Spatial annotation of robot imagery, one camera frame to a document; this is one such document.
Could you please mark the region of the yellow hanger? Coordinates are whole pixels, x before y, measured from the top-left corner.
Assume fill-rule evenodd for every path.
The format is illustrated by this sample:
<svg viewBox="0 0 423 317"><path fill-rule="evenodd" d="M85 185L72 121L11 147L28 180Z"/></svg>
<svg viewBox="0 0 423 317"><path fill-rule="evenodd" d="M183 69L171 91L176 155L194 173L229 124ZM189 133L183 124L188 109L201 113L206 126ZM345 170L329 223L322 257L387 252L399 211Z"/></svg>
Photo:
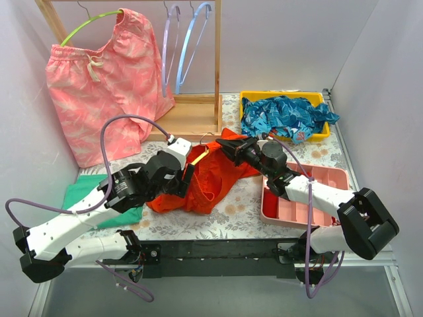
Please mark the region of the yellow hanger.
<svg viewBox="0 0 423 317"><path fill-rule="evenodd" d="M200 162L206 155L208 155L209 154L209 152L210 152L210 145L209 144L205 144L205 143L202 143L202 141L203 141L203 138L205 137L205 136L207 136L207 135L211 135L211 136L214 136L214 134L212 133L212 132L206 132L205 134L203 134L203 136L201 136L201 138L200 138L200 142L199 142L199 145L200 146L203 146L204 147L204 152L203 153L201 153L199 156L197 156L190 164L191 165L193 165L193 166L195 166L198 162Z"/></svg>

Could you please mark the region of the orange shorts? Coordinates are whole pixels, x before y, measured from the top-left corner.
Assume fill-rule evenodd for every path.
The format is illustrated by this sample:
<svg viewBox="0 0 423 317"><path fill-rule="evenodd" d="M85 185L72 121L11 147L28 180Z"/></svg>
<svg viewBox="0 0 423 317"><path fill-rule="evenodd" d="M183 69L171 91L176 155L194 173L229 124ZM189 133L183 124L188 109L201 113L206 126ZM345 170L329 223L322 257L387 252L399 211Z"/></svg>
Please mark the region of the orange shorts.
<svg viewBox="0 0 423 317"><path fill-rule="evenodd" d="M247 163L235 166L221 151L216 141L207 143L210 152L195 165L194 175L184 198L162 194L146 205L156 213L167 213L175 209L208 215L229 193L240 178L258 176L259 172ZM204 147L196 145L188 155L192 162L204 152Z"/></svg>

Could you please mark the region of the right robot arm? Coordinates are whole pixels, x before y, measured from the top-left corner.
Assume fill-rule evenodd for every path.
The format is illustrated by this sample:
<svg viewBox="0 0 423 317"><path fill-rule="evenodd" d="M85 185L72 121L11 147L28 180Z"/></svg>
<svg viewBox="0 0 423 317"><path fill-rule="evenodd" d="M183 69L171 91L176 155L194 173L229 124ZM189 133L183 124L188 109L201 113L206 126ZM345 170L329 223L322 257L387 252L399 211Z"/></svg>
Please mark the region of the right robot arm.
<svg viewBox="0 0 423 317"><path fill-rule="evenodd" d="M377 194L362 188L358 192L322 184L305 171L297 172L287 164L286 150L279 140L217 139L225 156L238 166L248 164L267 179L267 187L277 197L334 217L333 227L308 227L299 245L300 257L317 261L326 252L353 252L372 260L398 235L397 222Z"/></svg>

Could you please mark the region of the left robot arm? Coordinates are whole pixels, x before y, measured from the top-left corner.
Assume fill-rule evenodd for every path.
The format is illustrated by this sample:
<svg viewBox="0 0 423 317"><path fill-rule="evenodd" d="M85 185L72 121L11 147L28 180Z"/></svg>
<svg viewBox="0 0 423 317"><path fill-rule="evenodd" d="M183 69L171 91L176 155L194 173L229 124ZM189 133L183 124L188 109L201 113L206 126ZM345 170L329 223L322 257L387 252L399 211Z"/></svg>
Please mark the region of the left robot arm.
<svg viewBox="0 0 423 317"><path fill-rule="evenodd" d="M118 230L111 236L84 240L81 235L99 224L123 215L134 207L153 201L160 194L183 196L194 173L187 164L190 150L165 149L147 163L133 163L104 179L74 208L90 207L105 197L106 201L84 214L59 215L37 227L20 226L13 232L15 244L22 252L20 266L35 283L60 275L65 268L97 260L116 260L134 264L144 254L143 247L131 230Z"/></svg>

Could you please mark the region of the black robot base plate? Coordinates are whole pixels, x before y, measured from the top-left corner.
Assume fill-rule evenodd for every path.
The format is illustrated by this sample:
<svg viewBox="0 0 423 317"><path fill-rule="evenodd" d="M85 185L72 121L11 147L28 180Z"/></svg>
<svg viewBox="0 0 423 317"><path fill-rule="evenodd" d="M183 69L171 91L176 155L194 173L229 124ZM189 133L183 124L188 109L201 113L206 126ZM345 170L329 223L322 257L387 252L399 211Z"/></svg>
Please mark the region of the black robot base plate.
<svg viewBox="0 0 423 317"><path fill-rule="evenodd" d="M119 268L142 265L145 279L271 276L304 282L303 262L283 252L293 244L292 238L142 241L141 252L132 258L106 258L103 263Z"/></svg>

